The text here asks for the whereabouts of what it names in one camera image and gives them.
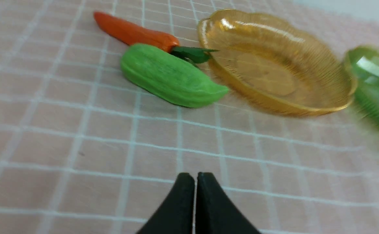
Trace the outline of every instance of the white wall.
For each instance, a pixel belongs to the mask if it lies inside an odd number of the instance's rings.
[[[310,7],[348,13],[355,17],[379,22],[379,0],[293,0]]]

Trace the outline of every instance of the green glass dish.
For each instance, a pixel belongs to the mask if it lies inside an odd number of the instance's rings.
[[[358,46],[348,51],[344,68],[359,84],[355,101],[359,108],[379,126],[379,50]]]
[[[358,46],[347,52],[345,63],[359,79],[379,85],[379,49]]]

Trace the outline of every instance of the toy vegetable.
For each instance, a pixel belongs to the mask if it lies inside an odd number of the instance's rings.
[[[130,82],[175,105],[199,108],[228,92],[190,63],[151,45],[130,46],[120,67]]]
[[[208,61],[210,58],[208,52],[216,51],[214,49],[179,46],[179,40],[171,34],[143,28],[104,12],[94,12],[94,19],[102,31],[128,46],[135,43],[156,46],[164,52],[192,64]]]

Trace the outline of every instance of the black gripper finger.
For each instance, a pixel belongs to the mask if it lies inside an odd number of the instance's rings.
[[[136,234],[192,234],[195,181],[180,173],[169,194]]]
[[[198,173],[196,234],[260,234],[227,197],[215,176]]]

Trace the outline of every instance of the carrot leaf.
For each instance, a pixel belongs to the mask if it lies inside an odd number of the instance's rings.
[[[195,64],[207,62],[210,58],[210,52],[216,52],[216,49],[204,49],[196,47],[176,46],[172,49],[170,54],[178,58],[185,58],[185,61],[190,60]]]

